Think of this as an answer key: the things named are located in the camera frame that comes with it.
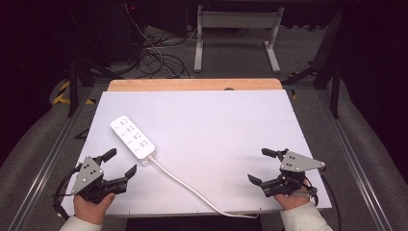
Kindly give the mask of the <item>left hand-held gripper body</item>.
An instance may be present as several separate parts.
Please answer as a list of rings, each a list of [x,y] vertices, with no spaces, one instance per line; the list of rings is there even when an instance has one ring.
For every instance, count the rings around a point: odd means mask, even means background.
[[[71,189],[72,194],[81,195],[86,201],[99,204],[106,195],[119,193],[116,182],[103,179],[102,161],[102,157],[92,158],[87,156],[85,158]]]

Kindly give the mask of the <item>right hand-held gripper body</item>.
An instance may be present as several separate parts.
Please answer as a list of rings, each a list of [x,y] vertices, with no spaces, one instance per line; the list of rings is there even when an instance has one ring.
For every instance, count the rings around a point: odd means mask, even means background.
[[[305,172],[325,167],[326,164],[322,161],[289,150],[280,164],[278,177],[267,181],[269,188],[262,190],[266,197],[284,194],[317,198],[318,189],[310,183]]]

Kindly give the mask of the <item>person's left hand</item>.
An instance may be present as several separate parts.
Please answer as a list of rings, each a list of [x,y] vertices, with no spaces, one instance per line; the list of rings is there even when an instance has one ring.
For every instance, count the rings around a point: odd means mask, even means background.
[[[74,215],[83,221],[95,225],[102,225],[106,212],[114,200],[114,193],[106,195],[98,204],[86,201],[81,195],[75,195],[73,199]]]

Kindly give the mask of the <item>person's right hand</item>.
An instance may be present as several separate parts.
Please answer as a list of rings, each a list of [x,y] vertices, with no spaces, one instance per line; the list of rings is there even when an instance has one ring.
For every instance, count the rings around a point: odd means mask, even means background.
[[[284,211],[289,211],[310,202],[309,196],[278,194],[273,197]]]

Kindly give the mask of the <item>white power strip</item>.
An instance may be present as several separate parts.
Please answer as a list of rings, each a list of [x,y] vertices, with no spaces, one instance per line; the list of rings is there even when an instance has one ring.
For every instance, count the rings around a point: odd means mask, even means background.
[[[122,115],[110,123],[116,135],[123,141],[138,161],[147,166],[156,155],[156,146],[126,115]]]

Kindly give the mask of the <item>white table board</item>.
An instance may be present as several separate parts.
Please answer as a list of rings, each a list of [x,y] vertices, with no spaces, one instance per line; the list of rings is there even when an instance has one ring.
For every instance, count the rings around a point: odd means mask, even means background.
[[[120,116],[156,146],[148,166],[139,166],[111,128]],[[279,204],[247,177],[267,181],[279,175],[279,160],[261,150],[312,154],[283,90],[106,91],[80,156],[112,148],[116,155],[102,166],[106,178],[138,166],[108,210],[127,218],[277,211]]]

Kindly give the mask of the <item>yellow black hazard tape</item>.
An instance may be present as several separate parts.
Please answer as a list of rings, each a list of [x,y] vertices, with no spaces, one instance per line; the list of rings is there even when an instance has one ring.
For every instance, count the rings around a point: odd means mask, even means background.
[[[69,87],[69,80],[65,80],[64,83],[61,85],[56,97],[54,98],[52,104],[70,104],[70,99],[69,98],[65,98],[64,94],[66,93],[66,91],[68,90]],[[96,104],[96,99],[87,99],[86,104],[88,105],[94,105]]]

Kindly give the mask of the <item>black metal stand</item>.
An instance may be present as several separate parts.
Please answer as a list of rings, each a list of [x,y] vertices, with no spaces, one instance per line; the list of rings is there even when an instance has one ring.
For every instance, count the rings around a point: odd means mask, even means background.
[[[330,111],[334,118],[339,118],[338,101],[340,91],[340,76],[339,67],[333,54],[333,47],[336,37],[341,25],[344,11],[336,10],[326,32],[323,36],[316,56],[310,62],[310,66],[305,70],[294,73],[287,80],[283,81],[283,85],[291,85],[313,73],[316,74],[316,79],[313,86],[316,90],[323,90],[329,82],[332,82],[331,97],[330,97]]]
[[[85,87],[92,87],[94,83],[94,74],[90,71],[92,68],[112,80],[119,80],[120,76],[104,67],[101,58],[97,59],[98,52],[69,8],[64,4],[60,4],[59,8],[61,12],[58,14],[58,21],[63,24],[60,32],[64,41],[64,50],[69,59],[70,106],[68,116],[72,117],[79,109],[78,81],[81,81]]]

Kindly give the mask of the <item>wooden table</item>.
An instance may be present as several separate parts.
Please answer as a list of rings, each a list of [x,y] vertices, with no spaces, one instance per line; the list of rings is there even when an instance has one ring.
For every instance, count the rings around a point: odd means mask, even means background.
[[[281,90],[275,78],[112,80],[108,91]]]

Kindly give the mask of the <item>aluminium floor rail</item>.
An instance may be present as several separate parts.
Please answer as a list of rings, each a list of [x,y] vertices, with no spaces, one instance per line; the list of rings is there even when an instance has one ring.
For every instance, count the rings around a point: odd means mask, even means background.
[[[44,163],[42,164],[41,168],[39,169],[38,173],[35,175],[34,181],[25,195],[24,200],[22,201],[21,205],[19,206],[13,221],[9,225],[7,231],[22,231],[24,225],[26,224],[29,215],[31,215],[38,199],[47,184],[47,181],[58,161],[60,158],[63,148],[65,146],[67,137],[72,130],[72,127],[78,117],[78,114],[82,110],[83,106],[85,105],[89,95],[92,92],[92,88],[84,87],[80,94],[79,99],[77,101],[78,106],[73,111],[71,116],[68,116],[64,121],[64,126],[60,133],[57,136],[52,148],[47,154]]]
[[[350,168],[350,171],[353,175],[354,180],[359,188],[359,191],[369,209],[370,215],[375,223],[375,226],[378,231],[393,231],[393,228],[385,215],[385,212],[376,196],[370,180],[366,173],[364,172],[357,156],[352,148],[344,128],[340,121],[334,117],[331,109],[329,98],[323,90],[317,90],[317,95],[319,101],[322,103],[324,110],[326,111],[331,124],[334,127],[334,130],[337,134],[338,139],[340,140],[341,148],[343,151],[344,158]]]

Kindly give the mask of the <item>white metal desk frame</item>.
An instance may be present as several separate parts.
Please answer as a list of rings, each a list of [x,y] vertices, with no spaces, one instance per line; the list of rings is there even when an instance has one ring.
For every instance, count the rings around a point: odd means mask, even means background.
[[[204,6],[197,7],[197,27],[196,45],[193,70],[200,72],[203,60],[203,28],[248,28],[248,29],[270,29],[270,39],[264,42],[270,66],[273,73],[280,73],[274,43],[277,38],[281,20],[284,15],[284,8],[278,8],[271,13],[251,13],[251,12],[214,12],[204,11]]]

